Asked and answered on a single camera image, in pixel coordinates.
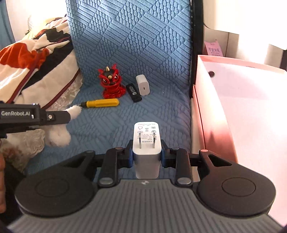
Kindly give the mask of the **person's left hand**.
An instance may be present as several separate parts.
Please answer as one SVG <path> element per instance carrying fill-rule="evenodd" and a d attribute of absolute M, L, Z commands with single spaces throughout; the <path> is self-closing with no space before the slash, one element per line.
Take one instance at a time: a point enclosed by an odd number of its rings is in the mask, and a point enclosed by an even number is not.
<path fill-rule="evenodd" d="M 0 213 L 6 211 L 4 169 L 5 160 L 4 157 L 0 155 Z"/>

